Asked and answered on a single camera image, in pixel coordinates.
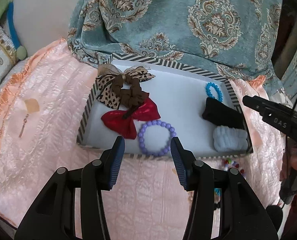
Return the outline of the light blue fluffy headband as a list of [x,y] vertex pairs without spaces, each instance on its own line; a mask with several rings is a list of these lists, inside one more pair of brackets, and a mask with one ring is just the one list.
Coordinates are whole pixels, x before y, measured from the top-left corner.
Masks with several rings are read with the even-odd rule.
[[214,148],[218,152],[246,151],[247,132],[243,129],[217,126],[213,131]]

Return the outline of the black headband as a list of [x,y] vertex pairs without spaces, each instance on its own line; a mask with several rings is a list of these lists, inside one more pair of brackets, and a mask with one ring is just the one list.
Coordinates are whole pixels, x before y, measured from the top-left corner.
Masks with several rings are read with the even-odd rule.
[[216,126],[244,129],[242,114],[213,98],[206,99],[202,118]]

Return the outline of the red satin bow clip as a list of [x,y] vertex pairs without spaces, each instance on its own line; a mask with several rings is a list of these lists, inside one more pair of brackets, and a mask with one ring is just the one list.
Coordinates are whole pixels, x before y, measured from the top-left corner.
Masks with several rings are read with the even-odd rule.
[[110,130],[118,133],[125,139],[134,140],[137,136],[134,120],[153,121],[160,118],[157,105],[150,98],[147,98],[136,109],[109,111],[101,117],[101,120]]

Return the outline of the leopard bow brown scrunchie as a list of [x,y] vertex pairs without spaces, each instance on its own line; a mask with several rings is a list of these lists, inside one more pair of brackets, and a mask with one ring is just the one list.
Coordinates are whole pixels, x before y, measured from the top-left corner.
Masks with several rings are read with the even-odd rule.
[[120,106],[139,107],[149,97],[149,93],[143,91],[140,84],[154,77],[143,66],[121,71],[113,64],[101,64],[95,80],[96,99],[114,110],[118,110]]

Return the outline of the striped jewelry tray box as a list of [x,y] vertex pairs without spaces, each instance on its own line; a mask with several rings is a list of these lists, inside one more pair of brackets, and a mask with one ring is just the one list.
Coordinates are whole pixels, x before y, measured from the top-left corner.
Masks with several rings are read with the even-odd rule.
[[[220,152],[214,148],[215,125],[202,118],[206,106],[206,85],[216,84],[222,92],[223,104],[242,113],[234,89],[229,80],[208,70],[174,61],[128,54],[110,55],[107,60],[121,71],[129,67],[143,66],[155,75],[141,84],[150,99],[157,105],[161,120],[175,128],[182,145],[198,158],[210,159],[251,154],[252,141],[247,137],[245,151]],[[104,126],[101,117],[109,108],[97,101],[96,85],[91,87],[76,138],[82,147],[104,150],[111,145],[117,133]]]

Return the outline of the pink quilted bedspread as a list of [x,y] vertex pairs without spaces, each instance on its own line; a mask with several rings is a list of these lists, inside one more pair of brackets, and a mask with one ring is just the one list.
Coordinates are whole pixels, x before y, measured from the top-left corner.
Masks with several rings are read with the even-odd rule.
[[[96,74],[58,40],[9,75],[0,99],[0,216],[11,225],[19,226],[57,168],[80,168],[100,155],[76,142]],[[112,239],[181,239],[193,196],[172,160],[134,156],[103,197]]]

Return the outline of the teal damask blanket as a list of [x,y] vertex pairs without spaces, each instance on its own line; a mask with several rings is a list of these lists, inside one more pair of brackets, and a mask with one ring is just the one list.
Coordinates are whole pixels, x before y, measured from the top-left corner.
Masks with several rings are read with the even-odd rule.
[[283,0],[79,0],[68,47],[97,67],[112,53],[155,57],[231,79],[266,77],[269,96],[297,95],[297,48],[282,75],[276,56]]

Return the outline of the blue green plush toy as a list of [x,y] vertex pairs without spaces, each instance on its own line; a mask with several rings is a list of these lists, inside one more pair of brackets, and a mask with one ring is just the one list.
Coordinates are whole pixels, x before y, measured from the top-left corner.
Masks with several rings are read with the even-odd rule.
[[21,44],[17,35],[14,22],[14,3],[13,0],[0,0],[0,25],[10,35],[11,40],[17,50],[18,61],[24,60],[27,57],[27,50]]

